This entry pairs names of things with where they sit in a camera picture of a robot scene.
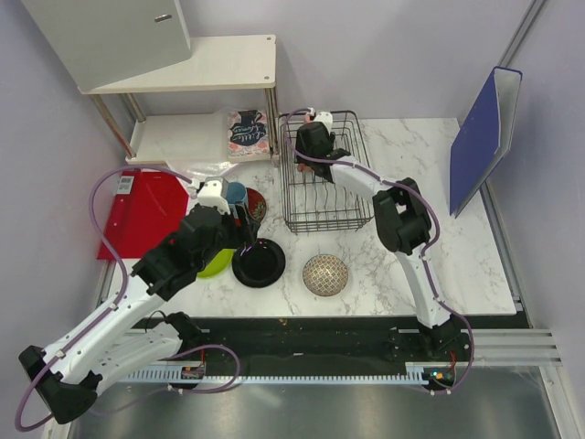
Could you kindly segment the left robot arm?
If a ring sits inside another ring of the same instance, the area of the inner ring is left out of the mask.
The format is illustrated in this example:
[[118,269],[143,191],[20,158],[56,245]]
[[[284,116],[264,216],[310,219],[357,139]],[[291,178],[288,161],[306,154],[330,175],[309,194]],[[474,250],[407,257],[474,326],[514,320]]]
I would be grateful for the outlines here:
[[30,384],[16,410],[15,425],[30,431],[22,414],[36,393],[49,410],[48,419],[70,423],[87,412],[113,383],[158,359],[177,355],[192,359],[200,337],[181,313],[170,315],[162,330],[120,344],[119,338],[147,314],[191,285],[197,275],[223,250],[250,247],[260,224],[243,203],[219,209],[195,205],[177,230],[163,238],[123,277],[140,278],[138,293],[122,286],[59,340],[41,348],[31,345],[18,356]]

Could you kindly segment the patterned bowl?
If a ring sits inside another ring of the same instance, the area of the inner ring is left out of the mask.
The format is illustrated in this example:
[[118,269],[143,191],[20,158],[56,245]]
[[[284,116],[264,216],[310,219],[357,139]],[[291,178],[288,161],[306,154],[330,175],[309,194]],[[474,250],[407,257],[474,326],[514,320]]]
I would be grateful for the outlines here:
[[341,293],[349,279],[344,262],[332,254],[317,254],[303,267],[303,283],[317,296],[331,297]]

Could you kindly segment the red floral plate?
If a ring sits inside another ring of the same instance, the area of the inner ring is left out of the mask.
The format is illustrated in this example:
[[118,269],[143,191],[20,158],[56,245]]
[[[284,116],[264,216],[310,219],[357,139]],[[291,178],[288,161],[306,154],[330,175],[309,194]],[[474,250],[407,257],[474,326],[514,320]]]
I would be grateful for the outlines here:
[[259,191],[251,187],[247,188],[247,197],[250,216],[254,220],[262,222],[268,210],[266,199]]

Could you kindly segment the pink mug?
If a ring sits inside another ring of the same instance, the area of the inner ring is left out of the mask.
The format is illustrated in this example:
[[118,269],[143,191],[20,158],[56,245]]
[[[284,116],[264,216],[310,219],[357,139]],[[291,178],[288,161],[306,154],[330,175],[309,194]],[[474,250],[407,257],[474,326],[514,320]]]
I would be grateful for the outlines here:
[[304,174],[313,174],[314,170],[307,164],[299,163],[296,165],[296,170]]

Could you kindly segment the black plate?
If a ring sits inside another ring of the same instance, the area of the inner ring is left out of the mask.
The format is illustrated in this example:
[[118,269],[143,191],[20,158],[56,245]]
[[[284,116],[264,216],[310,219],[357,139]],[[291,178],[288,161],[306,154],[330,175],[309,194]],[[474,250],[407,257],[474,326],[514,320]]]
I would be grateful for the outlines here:
[[280,279],[286,267],[286,256],[277,242],[259,239],[251,247],[235,250],[231,267],[241,284],[264,288]]

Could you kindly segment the green plate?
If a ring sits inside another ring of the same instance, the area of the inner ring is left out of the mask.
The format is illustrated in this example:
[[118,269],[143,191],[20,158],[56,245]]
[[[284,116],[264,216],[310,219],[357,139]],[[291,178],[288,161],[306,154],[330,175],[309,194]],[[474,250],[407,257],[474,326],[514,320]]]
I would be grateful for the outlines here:
[[219,252],[206,268],[197,274],[198,278],[211,278],[223,273],[231,264],[234,251],[225,249]]

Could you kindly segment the black wire dish rack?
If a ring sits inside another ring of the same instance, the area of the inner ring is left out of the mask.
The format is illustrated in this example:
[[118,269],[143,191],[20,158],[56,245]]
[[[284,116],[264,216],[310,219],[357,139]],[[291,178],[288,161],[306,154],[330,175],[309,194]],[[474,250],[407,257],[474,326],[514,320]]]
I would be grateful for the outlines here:
[[282,214],[290,231],[294,233],[358,230],[373,219],[371,204],[360,196],[338,187],[310,172],[296,168],[295,154],[288,145],[296,140],[296,131],[303,117],[278,119],[280,147],[280,176]]

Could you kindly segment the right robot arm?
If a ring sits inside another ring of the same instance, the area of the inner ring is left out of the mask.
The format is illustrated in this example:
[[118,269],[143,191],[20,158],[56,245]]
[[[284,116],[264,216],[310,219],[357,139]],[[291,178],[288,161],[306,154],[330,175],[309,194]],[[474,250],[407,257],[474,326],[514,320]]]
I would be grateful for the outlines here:
[[411,178],[391,182],[335,146],[331,124],[317,116],[296,132],[296,161],[319,177],[371,202],[379,240],[397,257],[414,299],[419,349],[427,359],[441,359],[457,338],[453,311],[441,302],[427,251],[439,232],[436,216]]

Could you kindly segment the blue cup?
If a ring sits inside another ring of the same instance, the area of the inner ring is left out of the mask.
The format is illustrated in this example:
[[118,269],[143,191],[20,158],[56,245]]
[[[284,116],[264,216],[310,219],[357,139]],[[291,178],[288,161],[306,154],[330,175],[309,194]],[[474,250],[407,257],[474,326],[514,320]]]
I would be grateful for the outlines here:
[[238,208],[248,209],[248,190],[247,188],[237,181],[228,183],[226,200],[229,205],[229,210],[234,218],[239,217]]

